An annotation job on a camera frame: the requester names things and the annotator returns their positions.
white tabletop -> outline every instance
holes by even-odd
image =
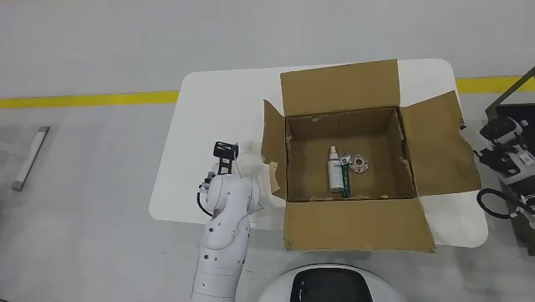
[[[216,141],[262,143],[263,103],[283,114],[280,77],[284,72],[332,65],[196,72],[184,78],[150,200],[154,219],[205,223],[196,205],[199,184],[216,162]],[[456,92],[451,66],[441,59],[399,60],[401,106]],[[258,229],[282,229],[285,202],[268,195],[267,168],[261,177],[265,210],[252,215]],[[487,240],[476,191],[421,197],[437,244],[475,248]]]

open cardboard box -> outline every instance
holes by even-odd
[[[264,101],[262,156],[287,201],[286,248],[433,252],[418,196],[481,187],[456,93],[400,106],[396,60],[285,73],[281,88],[285,116]],[[329,190],[331,146],[369,161],[350,199]]]

black cable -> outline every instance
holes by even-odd
[[[496,189],[491,189],[491,188],[485,188],[485,189],[481,189],[478,193],[477,193],[477,197],[476,197],[476,200],[477,200],[477,203],[479,204],[479,206],[481,207],[481,209],[483,209],[486,213],[488,213],[489,215],[495,217],[495,218],[500,218],[500,219],[511,219],[511,215],[514,214],[514,212],[512,213],[508,213],[508,214],[503,214],[503,213],[499,213],[499,212],[493,212],[491,209],[489,209],[485,203],[483,203],[483,195],[486,195],[486,194],[492,194],[492,195],[495,195],[497,197],[500,197],[502,200],[506,201],[506,202],[510,202],[511,204],[517,206],[517,207],[521,207],[522,209],[526,210],[527,212],[529,212],[530,214],[534,214],[535,211],[533,211],[533,209],[531,209],[531,207],[529,207],[526,203],[520,201],[519,198],[517,197],[514,197],[512,195],[509,195],[509,194],[506,194],[505,192],[499,192],[497,191]]]
[[[197,206],[199,206],[199,208],[208,216],[212,217],[213,215],[210,214],[210,212],[208,212],[201,204],[201,193],[198,192],[197,193]]]

floor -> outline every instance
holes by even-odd
[[[466,116],[476,123],[477,106],[492,98],[462,95]],[[9,189],[20,161],[0,156],[2,298],[188,300],[201,226],[155,221],[148,212],[174,107],[0,110],[5,141],[27,145],[39,125],[52,126],[23,192]],[[492,173],[482,176],[495,184]],[[237,300],[254,301],[285,270],[335,262],[379,274],[410,301],[532,301],[535,258],[508,222],[487,221],[480,248],[434,254],[285,252],[281,233],[253,231]]]
[[[396,57],[443,58],[459,77],[519,75],[532,66],[529,1],[1,2],[0,97],[176,90],[192,71]],[[462,95],[466,119],[481,124],[495,98]],[[21,161],[0,152],[0,299],[189,300],[202,227],[148,211],[174,108],[0,110],[2,141],[29,146],[51,126],[23,192],[10,190]],[[281,233],[252,231],[237,301],[254,301],[286,270],[324,262],[373,271],[414,302],[533,301],[535,258],[509,222],[487,221],[480,248],[434,254],[286,252]]]

cardboard flap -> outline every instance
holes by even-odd
[[[463,121],[454,91],[401,108],[401,114],[421,196],[481,188],[471,148],[459,132]]]
[[[288,202],[284,242],[288,250],[435,251],[417,198]]]
[[[261,148],[264,163],[269,164],[271,193],[286,200],[286,131],[284,117],[264,100],[264,133]]]
[[[282,73],[281,86],[286,116],[400,104],[397,60]]]

